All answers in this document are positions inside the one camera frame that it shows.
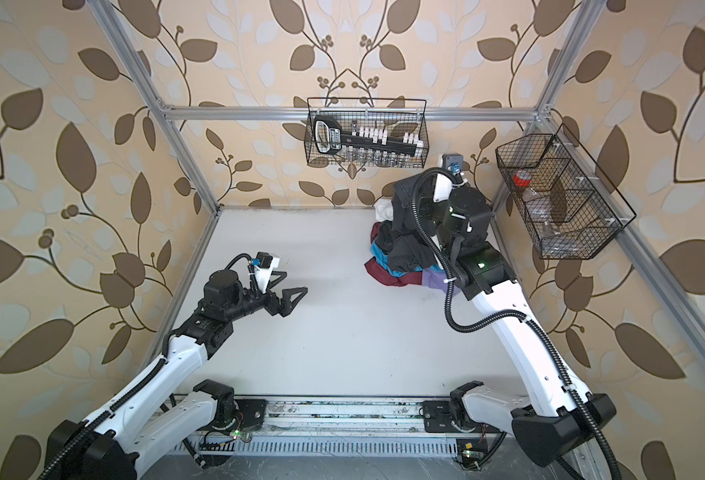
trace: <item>wallpaper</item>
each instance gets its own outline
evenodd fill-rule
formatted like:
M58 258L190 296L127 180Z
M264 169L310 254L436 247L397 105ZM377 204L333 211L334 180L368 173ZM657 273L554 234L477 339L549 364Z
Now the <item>wallpaper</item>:
M531 107L575 0L114 0L167 104Z
M299 122L190 120L186 125L186 143L225 206L370 206L391 197L396 181L423 171L326 161L308 165L305 125ZM501 182L493 149L520 136L515 122L430 122L427 131L426 167L436 166L443 153L462 154L467 179L491 199ZM184 178L176 187L188 193Z
M705 315L705 0L616 10L601 16L554 117L607 169Z
M82 4L0 2L3 480L133 377L208 220Z
M705 314L705 0L609 0L571 73L555 119ZM705 478L705 372L620 247L542 261L512 202L499 220L543 327L616 403L624 477Z

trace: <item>vent grille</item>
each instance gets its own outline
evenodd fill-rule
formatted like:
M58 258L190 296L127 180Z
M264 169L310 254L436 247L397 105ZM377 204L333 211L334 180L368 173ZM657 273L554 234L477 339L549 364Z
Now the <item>vent grille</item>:
M202 437L193 443L200 450ZM254 436L251 442L234 441L204 455L239 456L368 456L368 457L443 457L457 455L455 438L271 438ZM169 454L184 454L179 444Z

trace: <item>black wire basket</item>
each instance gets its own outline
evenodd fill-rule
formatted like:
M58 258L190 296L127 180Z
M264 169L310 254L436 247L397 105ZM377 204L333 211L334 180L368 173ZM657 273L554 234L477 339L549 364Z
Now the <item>black wire basket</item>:
M307 164L424 168L426 107L426 100L413 98L308 98Z
M504 183L542 260L594 258L637 216L586 149L595 173L579 166L571 154L578 146L561 126L555 134L529 134L496 149ZM614 193L625 211L607 200Z

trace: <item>white floor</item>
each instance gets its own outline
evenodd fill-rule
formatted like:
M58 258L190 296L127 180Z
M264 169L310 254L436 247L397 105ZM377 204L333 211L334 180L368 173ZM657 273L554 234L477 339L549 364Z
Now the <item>white floor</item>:
M471 380L525 392L491 329L453 331L444 294L424 286L384 286L363 264L371 258L373 210L225 210L175 326L196 308L210 274L237 254L266 251L289 276L276 289L309 287L282 318L260 311L180 387L214 379L239 395L446 396ZM248 281L246 262L236 267ZM463 295L459 323L480 320Z

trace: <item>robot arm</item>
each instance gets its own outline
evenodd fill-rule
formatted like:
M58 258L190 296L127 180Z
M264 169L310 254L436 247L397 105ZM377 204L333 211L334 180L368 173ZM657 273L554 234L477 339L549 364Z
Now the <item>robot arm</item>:
M230 270L240 258L250 262L250 289L243 288ZM262 252L255 259L241 254L212 274L193 315L169 333L163 351L146 369L82 422L65 420L52 431L39 480L136 480L194 431L204 426L222 430L232 423L236 414L232 387L212 380L201 382L181 403L147 421L232 335L233 321L261 309L273 316L293 311L307 288L283 290L282 298L272 292L286 278L285 272L273 270L279 262Z
M514 434L539 466L564 462L562 455L595 437L612 478L620 478L600 431L616 415L614 404L607 395L591 393L568 367L530 309L514 272L485 241L493 212L482 193L461 177L461 155L446 154L441 163L444 168L426 170L415 182L411 194L415 224L446 270L448 281L459 285L483 316L470 326L453 321L453 286L449 285L446 320L459 332L490 326L510 354L528 393L508 395L482 382L459 387L449 402L455 426L465 429L487 423ZM423 194L419 187L431 176L437 176L434 191ZM441 234L437 241L427 237L420 216L435 222Z

